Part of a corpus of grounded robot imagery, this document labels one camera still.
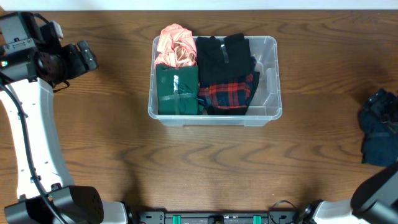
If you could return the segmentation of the dark navy cloth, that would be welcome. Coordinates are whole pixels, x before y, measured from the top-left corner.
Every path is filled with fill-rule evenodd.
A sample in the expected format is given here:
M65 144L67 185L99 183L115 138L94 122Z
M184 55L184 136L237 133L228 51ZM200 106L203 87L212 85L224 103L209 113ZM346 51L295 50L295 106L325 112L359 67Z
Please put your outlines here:
M359 125L364 133L362 163L391 166L397 162L397 131L391 131L370 112L368 100L358 113Z

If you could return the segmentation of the pink printed shirt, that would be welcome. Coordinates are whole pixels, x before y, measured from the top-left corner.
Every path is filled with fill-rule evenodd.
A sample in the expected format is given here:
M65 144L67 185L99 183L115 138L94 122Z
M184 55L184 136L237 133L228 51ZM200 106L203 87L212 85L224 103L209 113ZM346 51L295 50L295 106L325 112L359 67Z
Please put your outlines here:
M190 67L197 64L197 48L192 31L179 24L162 29L156 51L155 64L169 67Z

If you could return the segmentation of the dark green shirt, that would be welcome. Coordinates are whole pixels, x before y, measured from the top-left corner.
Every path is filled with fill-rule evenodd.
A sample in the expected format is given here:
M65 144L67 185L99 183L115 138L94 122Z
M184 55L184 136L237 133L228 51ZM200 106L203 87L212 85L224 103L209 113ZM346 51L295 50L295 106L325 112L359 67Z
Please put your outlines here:
M198 67L169 67L158 64L156 87L158 114L198 115L201 107L198 102Z

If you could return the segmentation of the black cloth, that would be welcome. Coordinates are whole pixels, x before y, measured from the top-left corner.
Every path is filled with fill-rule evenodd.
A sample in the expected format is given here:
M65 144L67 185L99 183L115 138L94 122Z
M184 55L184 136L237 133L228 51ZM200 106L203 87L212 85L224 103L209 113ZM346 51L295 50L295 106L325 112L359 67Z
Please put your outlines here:
M238 33L217 39L197 37L199 84L203 88L212 83L245 77L254 70L249 40Z

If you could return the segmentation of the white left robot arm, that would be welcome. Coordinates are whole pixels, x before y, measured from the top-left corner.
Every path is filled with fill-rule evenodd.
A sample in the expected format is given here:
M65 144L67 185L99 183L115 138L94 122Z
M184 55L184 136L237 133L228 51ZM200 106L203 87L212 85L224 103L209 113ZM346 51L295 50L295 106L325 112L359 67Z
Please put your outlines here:
M60 26L41 15L1 17L1 102L11 125L17 168L17 202L4 209L8 223L128 223L121 202L106 202L78 186L62 155L53 115L56 92L97 69L85 41L61 45Z

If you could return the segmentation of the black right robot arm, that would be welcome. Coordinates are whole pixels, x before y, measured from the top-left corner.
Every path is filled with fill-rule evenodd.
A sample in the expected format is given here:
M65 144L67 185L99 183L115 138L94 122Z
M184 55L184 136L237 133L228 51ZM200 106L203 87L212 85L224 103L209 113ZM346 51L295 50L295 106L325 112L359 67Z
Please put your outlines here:
M294 223L397 223L397 95L380 89L358 113L362 163L383 167L350 200L310 204Z

